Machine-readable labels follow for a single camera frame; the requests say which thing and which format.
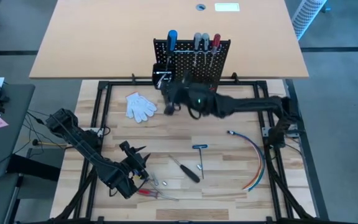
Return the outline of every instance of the pegboard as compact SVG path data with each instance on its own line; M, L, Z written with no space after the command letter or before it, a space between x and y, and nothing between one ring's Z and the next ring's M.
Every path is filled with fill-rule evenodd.
M196 83L204 83L210 85L215 90L221 79L224 63L227 53L229 52L230 40L221 40L218 51L214 56L212 67L209 67L212 59L212 41L209 41L209 49L206 54L206 63L204 63L204 52L202 50L197 53L197 63L194 66L194 43L192 40L178 40L175 45L175 51L170 58L170 65L175 68L176 80L183 78L185 70L191 71L192 81ZM203 49L203 43L200 42L199 49ZM155 59L158 64L167 64L167 40L154 39Z

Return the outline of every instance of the gray floor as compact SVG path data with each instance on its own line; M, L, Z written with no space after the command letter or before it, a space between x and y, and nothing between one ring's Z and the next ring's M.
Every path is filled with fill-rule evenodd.
M299 2L286 0L290 15ZM318 15L300 45L358 46L358 1L329 2L332 11ZM0 50L37 50L55 3L55 0L2 1ZM329 217L358 222L358 53L306 53L304 58L310 78L294 83ZM29 80L34 59L34 56L0 57L0 76L9 83L36 85L30 106L34 110L46 113L61 107L73 110L80 81ZM51 87L60 92L50 91ZM36 128L48 133L43 127ZM28 130L22 130L18 146L27 142L27 135ZM17 219L22 222L47 219L52 198L53 194L21 203Z

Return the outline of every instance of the white glove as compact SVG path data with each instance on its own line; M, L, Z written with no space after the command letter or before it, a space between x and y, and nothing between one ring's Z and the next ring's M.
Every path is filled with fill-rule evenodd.
M128 118L135 117L135 121L140 123L147 121L147 116L153 116L157 107L148 99L140 96L138 93L133 93L127 96L127 114Z

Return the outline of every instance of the desk leg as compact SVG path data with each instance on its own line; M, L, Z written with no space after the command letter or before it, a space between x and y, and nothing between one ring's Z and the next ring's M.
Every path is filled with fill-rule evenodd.
M47 180L57 181L60 169L41 162L13 154L6 169L8 173L28 174Z

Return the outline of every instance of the multicolored cable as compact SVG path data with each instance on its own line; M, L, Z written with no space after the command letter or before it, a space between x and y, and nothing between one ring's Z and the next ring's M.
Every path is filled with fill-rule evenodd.
M258 158L259 158L258 171L257 171L255 177L247 185L245 185L242 188L243 190L251 191L254 187L256 187L256 185L259 184L260 180L262 179L262 176L264 175L264 172L265 172L264 155L262 154L262 151L259 149L259 147L251 139L249 139L247 136L239 134L239 133L237 133L235 131L227 131L227 133L231 134L231 135L236 135L236 136L240 136L240 137L244 138L246 141L248 141L252 145L252 147L255 149L255 152L258 155Z

